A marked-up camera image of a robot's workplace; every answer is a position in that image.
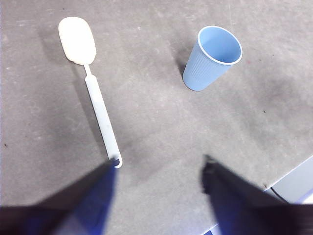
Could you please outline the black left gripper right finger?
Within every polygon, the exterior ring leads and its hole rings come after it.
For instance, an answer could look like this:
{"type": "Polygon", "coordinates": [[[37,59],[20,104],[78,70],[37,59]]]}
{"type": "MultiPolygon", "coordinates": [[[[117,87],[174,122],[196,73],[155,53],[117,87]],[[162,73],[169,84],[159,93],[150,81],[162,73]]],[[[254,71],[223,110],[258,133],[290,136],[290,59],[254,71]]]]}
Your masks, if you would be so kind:
{"type": "Polygon", "coordinates": [[[313,206],[265,193],[210,155],[204,155],[203,192],[223,235],[311,235],[313,206]]]}

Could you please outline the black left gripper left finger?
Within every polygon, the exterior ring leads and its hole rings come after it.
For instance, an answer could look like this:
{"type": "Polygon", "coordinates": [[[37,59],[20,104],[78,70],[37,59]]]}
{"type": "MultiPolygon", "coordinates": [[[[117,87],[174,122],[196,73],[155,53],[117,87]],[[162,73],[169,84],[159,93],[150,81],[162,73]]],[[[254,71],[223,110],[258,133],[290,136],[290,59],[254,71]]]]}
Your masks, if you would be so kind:
{"type": "Polygon", "coordinates": [[[111,212],[115,161],[108,160],[43,201],[2,206],[2,235],[99,235],[111,212]]]}

